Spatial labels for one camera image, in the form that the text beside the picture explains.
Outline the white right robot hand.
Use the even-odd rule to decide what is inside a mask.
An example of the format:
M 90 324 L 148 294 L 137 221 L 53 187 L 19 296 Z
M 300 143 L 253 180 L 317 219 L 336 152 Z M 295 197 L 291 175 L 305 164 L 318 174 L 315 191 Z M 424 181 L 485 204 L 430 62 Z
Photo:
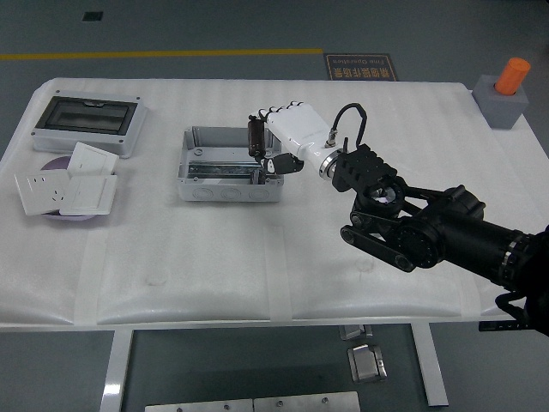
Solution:
M 286 148 L 285 153 L 267 156 L 266 130 Z M 338 157 L 335 133 L 311 105 L 303 102 L 253 112 L 248 122 L 248 151 L 269 173 L 296 173 L 309 163 L 323 179 L 331 178 Z

